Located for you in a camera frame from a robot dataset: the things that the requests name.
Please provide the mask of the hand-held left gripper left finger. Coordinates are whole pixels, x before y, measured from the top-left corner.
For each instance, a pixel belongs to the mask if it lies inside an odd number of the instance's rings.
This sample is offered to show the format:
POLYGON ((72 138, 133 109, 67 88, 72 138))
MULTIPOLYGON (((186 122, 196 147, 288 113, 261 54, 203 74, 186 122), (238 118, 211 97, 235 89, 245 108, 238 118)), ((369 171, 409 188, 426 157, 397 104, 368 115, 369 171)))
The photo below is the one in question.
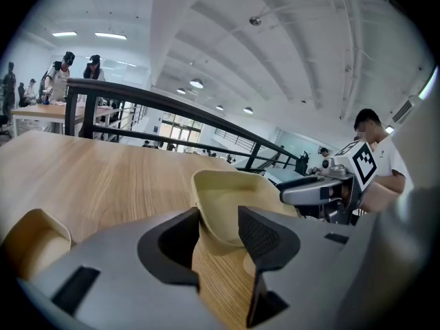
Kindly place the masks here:
POLYGON ((101 230, 19 285, 56 329, 220 329, 192 269, 191 208, 101 230))

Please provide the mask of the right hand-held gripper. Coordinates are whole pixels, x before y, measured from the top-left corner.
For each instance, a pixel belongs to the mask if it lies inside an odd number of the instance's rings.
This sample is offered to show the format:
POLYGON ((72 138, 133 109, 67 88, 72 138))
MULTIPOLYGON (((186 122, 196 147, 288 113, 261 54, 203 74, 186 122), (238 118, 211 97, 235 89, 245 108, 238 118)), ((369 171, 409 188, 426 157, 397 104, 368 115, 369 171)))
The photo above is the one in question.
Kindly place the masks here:
POLYGON ((336 201, 335 212, 329 216, 334 223, 350 224, 364 191, 377 172, 370 145, 363 140, 348 143, 322 162, 319 176, 296 177, 276 185, 280 200, 289 205, 325 205, 336 201))

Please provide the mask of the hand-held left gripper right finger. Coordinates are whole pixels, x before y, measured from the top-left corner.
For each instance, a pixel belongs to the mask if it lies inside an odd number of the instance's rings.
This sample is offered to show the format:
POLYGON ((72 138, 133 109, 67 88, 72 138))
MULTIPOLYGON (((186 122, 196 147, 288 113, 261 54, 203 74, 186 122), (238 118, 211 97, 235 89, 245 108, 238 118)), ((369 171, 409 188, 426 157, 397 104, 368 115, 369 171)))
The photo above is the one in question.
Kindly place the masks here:
POLYGON ((359 229, 238 209, 239 237, 255 265, 246 325, 254 329, 359 329, 352 284, 359 229))

